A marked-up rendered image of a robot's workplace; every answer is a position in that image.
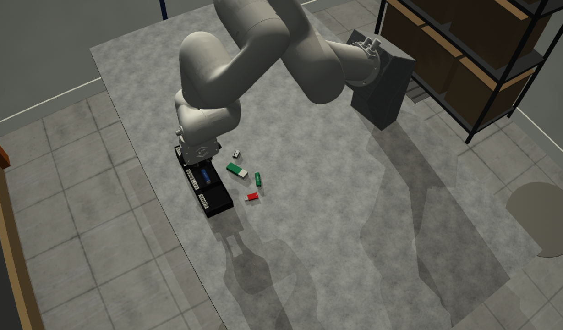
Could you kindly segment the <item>blue aa battery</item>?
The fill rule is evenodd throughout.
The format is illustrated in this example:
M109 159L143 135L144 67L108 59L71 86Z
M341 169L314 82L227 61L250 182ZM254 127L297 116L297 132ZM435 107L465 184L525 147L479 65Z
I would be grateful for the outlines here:
M208 175L207 175L205 169L202 169L201 174L202 174L203 178L205 179L205 182L206 182L207 184L210 184L211 181L210 181L210 178L208 177Z

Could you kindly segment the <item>red usb stick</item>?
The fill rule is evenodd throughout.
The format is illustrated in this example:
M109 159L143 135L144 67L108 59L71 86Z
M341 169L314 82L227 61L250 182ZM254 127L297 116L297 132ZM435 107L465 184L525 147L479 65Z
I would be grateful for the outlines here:
M257 192L247 195L246 197L244 197L244 199L245 201L247 200L252 201L258 199Z

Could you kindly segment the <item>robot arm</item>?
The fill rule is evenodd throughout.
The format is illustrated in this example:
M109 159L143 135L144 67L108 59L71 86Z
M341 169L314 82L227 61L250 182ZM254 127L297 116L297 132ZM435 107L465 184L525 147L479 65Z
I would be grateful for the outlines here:
M298 0L213 0L213 4L240 52L232 60L208 32L193 32L181 43L176 135L191 147L239 125L239 98L279 58L316 104L335 100L345 81L363 87L378 76L380 40L369 44L368 36L351 46L324 40Z

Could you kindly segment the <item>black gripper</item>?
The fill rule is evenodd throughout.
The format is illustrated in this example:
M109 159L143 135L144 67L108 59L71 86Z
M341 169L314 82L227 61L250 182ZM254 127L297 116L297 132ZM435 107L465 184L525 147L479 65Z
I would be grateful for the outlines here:
M205 160L205 163L210 170L212 157L216 156L221 149L221 145L217 142L217 138L199 146L191 147L184 142L181 136L179 136L179 144L181 152L179 159L180 165L192 165L195 171L199 174L201 174L201 170L198 162Z

